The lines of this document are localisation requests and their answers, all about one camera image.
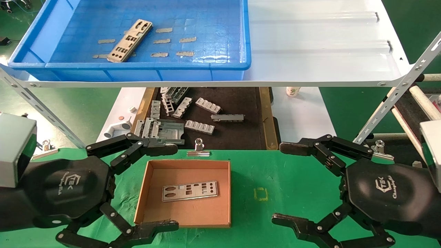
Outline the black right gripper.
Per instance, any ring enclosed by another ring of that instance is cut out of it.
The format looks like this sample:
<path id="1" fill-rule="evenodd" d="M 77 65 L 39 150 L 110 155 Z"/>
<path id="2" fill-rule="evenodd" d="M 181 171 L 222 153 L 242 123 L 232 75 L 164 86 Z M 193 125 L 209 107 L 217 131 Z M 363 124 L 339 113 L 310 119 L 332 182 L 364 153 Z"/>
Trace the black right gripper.
<path id="1" fill-rule="evenodd" d="M 434 237 L 434 183 L 428 168 L 372 162 L 367 160 L 373 157 L 372 149 L 330 134 L 302 138 L 297 143 L 282 142 L 280 151 L 313 156 L 335 176 L 346 173 L 349 204 L 340 205 L 320 222 L 280 213 L 272 215 L 273 224 L 293 229 L 297 239 L 320 248 L 389 248 L 396 240 L 384 229 Z M 357 162 L 346 168 L 335 153 Z M 329 231 L 349 215 L 373 236 L 344 241 L 333 238 Z"/>

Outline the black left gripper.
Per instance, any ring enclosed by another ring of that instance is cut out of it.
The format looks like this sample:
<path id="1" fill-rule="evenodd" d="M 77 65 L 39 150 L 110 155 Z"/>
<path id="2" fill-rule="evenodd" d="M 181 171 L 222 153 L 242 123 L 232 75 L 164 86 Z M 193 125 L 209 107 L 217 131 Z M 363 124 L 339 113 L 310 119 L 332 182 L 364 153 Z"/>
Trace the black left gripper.
<path id="1" fill-rule="evenodd" d="M 33 222 L 72 221 L 56 236 L 56 241 L 69 248 L 132 248 L 151 244 L 158 233 L 178 230 L 178 222 L 170 219 L 131 226 L 108 203 L 115 188 L 114 174 L 120 175 L 143 156 L 176 154 L 177 145 L 128 133 L 90 144 L 86 151 L 85 159 L 30 163 L 23 175 L 23 189 L 35 211 Z M 120 155 L 110 167 L 100 159 L 116 153 Z M 121 232 L 110 243 L 78 234 L 78 221 L 93 221 L 99 210 Z"/>

